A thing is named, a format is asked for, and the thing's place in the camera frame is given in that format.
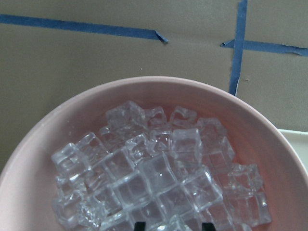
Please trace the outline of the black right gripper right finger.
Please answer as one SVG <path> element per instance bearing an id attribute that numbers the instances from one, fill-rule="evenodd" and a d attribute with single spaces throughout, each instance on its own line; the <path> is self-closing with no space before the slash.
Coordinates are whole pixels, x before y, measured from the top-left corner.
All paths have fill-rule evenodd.
<path id="1" fill-rule="evenodd" d="M 216 231 L 216 228 L 211 222 L 203 222 L 202 223 L 202 231 Z"/>

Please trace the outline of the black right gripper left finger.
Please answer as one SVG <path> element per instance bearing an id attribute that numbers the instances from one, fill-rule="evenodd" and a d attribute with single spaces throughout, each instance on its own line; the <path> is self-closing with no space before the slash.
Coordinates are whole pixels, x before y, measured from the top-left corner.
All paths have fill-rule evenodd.
<path id="1" fill-rule="evenodd" d="M 139 221 L 134 225 L 134 231 L 146 231 L 146 222 Z"/>

